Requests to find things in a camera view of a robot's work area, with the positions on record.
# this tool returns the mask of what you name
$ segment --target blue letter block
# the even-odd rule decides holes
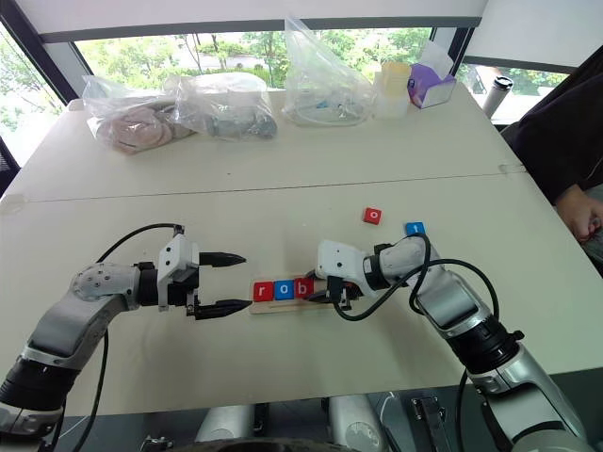
[[[274,299],[293,299],[293,280],[275,281]]]
[[[416,223],[406,223],[406,235],[425,233],[425,226],[420,221]]]

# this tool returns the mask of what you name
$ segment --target person's hand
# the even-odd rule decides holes
[[[557,213],[578,242],[586,242],[601,227],[603,202],[589,197],[579,186],[570,186],[557,199]]]

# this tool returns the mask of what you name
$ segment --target metal bracket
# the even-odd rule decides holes
[[[450,443],[444,429],[446,410],[440,406],[437,397],[413,398],[411,402],[415,419],[425,423],[432,451],[450,452]]]

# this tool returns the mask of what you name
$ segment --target white table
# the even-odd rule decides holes
[[[366,206],[383,209],[381,225],[361,221]],[[525,344],[547,372],[603,365],[603,355],[593,349],[603,340],[603,283],[530,177],[516,173],[65,202],[4,199],[0,369],[12,366],[42,313],[65,293],[80,267],[124,233],[164,220],[185,224],[187,235],[206,250],[249,259],[205,271],[205,302],[249,296],[252,278],[309,270],[320,239],[370,250],[400,238],[405,221],[422,220],[443,256],[465,259],[491,278],[503,322],[527,335]],[[169,235],[142,235],[112,260],[156,261]],[[487,299],[479,280],[459,272]],[[358,323],[330,310],[244,311],[199,322],[185,317],[182,308],[119,315],[110,327],[100,413],[456,384],[460,364],[428,322],[410,311],[407,295],[400,290]],[[78,378],[69,415],[90,411],[99,357],[97,352]]]
[[[278,135],[223,141],[192,136],[134,156],[92,138],[81,102],[65,111],[19,173],[8,194],[28,201],[199,193],[433,179],[521,171],[513,152],[462,84],[450,101],[402,122],[308,128],[281,114]]]

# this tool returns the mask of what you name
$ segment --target plastic bag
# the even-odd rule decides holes
[[[84,107],[94,137],[125,153],[137,153],[186,137],[191,130],[170,121],[175,100],[161,91],[134,90],[85,75]]]
[[[212,137],[276,135],[264,80],[251,73],[171,77],[164,90],[176,99],[171,120]]]
[[[301,21],[285,19],[286,75],[283,113],[300,125],[354,125],[370,116],[371,83],[346,66]]]

